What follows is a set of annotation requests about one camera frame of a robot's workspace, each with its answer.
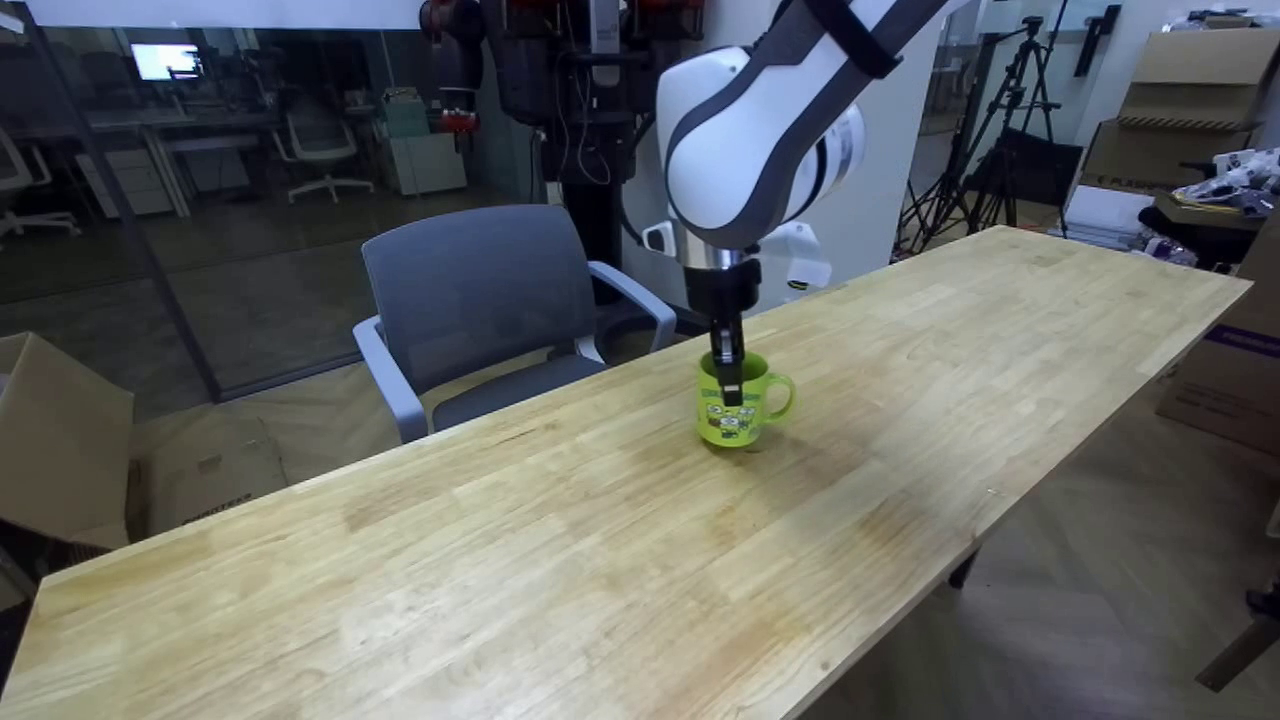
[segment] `green mug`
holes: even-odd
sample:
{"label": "green mug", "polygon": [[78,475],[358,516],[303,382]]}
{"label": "green mug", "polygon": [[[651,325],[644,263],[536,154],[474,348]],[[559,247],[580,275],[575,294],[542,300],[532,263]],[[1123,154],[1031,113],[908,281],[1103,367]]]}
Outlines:
{"label": "green mug", "polygon": [[756,351],[744,360],[744,403],[724,403],[713,357],[695,362],[695,434],[713,448],[753,448],[792,403],[796,382]]}

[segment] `glass wall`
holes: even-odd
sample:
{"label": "glass wall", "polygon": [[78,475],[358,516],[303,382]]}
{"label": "glass wall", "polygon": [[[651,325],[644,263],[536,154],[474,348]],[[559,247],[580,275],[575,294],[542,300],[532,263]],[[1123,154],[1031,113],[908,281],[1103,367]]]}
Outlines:
{"label": "glass wall", "polygon": [[357,360],[366,236],[538,188],[491,89],[472,139],[444,127],[415,26],[133,20],[44,40],[57,66],[31,37],[0,44],[5,137],[46,162],[5,196],[76,227],[5,236],[0,330],[44,330],[136,388],[143,410],[193,403],[201,382],[237,397]]}

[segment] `cardboard box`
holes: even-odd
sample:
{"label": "cardboard box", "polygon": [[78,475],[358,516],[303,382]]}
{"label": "cardboard box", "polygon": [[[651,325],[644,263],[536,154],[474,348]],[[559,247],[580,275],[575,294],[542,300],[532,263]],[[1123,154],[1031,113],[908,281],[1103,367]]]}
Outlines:
{"label": "cardboard box", "polygon": [[1280,215],[1254,233],[1239,275],[1252,281],[1252,291],[1225,317],[1225,327],[1280,337]]}
{"label": "cardboard box", "polygon": [[120,549],[133,397],[31,330],[0,337],[0,520]]}
{"label": "cardboard box", "polygon": [[1249,130],[1277,47],[1277,26],[1154,31],[1131,70],[1120,125]]}
{"label": "cardboard box", "polygon": [[1226,206],[1226,205],[1179,205],[1168,193],[1154,196],[1154,206],[1171,223],[1239,227],[1239,233],[1254,233],[1263,223],[1259,215],[1242,215],[1239,206]]}
{"label": "cardboard box", "polygon": [[1249,149],[1277,26],[1154,31],[1112,125],[1080,162],[1083,183],[1168,193],[1203,179],[1217,150]]}
{"label": "cardboard box", "polygon": [[1171,367],[1160,417],[1280,456],[1280,357],[1203,339]]}
{"label": "cardboard box", "polygon": [[1273,215],[1239,275],[1252,291],[1171,367],[1164,417],[1280,456],[1280,215]]}
{"label": "cardboard box", "polygon": [[1280,541],[1280,502],[1273,507],[1267,534]]}
{"label": "cardboard box", "polygon": [[1080,183],[1168,193],[1203,179],[1187,162],[1206,162],[1217,150],[1242,149],[1249,130],[1168,130],[1100,125],[1080,162]]}
{"label": "cardboard box", "polygon": [[253,417],[185,408],[136,426],[136,534],[178,528],[284,484],[281,453]]}

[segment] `tripod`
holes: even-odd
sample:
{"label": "tripod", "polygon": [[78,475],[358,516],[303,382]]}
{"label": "tripod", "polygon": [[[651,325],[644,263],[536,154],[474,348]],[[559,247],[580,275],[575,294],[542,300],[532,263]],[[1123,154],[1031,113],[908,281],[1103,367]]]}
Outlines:
{"label": "tripod", "polygon": [[[982,40],[982,66],[986,66],[995,44],[1003,44],[1013,37],[1024,37],[1020,47],[1013,53],[1006,66],[1003,66],[1003,78],[998,78],[995,94],[986,99],[986,113],[982,113],[981,125],[970,125],[970,120],[976,120],[976,103],[981,103],[982,89],[970,89],[964,125],[950,137],[950,154],[949,154],[943,174],[930,188],[924,188],[918,196],[910,196],[908,210],[901,215],[895,254],[924,253],[938,233],[950,227],[955,210],[964,215],[967,233],[990,223],[998,205],[1003,205],[1003,215],[1013,221],[1013,198],[998,196],[1003,174],[1006,174],[1006,154],[995,154],[998,139],[1003,139],[1006,127],[1016,127],[1016,116],[1020,116],[1020,130],[1027,130],[1031,120],[1041,116],[1042,139],[1052,145],[1052,113],[1060,108],[1060,103],[1048,99],[1048,83],[1042,83],[1042,70],[1048,70],[1048,58],[1052,58],[1052,44],[1054,44],[1054,26],[1052,26],[1048,44],[1041,44],[1041,26],[1042,26],[1042,20],[1027,14],[1020,31]],[[982,173],[981,173],[982,183],[967,198],[967,193],[970,193],[967,162],[982,149],[982,139],[995,127],[995,120],[998,120],[998,137],[995,137],[995,149],[982,158]]]}

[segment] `monitor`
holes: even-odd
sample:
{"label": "monitor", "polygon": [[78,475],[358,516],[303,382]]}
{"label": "monitor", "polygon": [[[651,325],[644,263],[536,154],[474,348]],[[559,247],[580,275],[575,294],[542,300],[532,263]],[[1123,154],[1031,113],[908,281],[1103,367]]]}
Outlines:
{"label": "monitor", "polygon": [[133,44],[136,76],[147,83],[197,78],[201,47],[197,44]]}

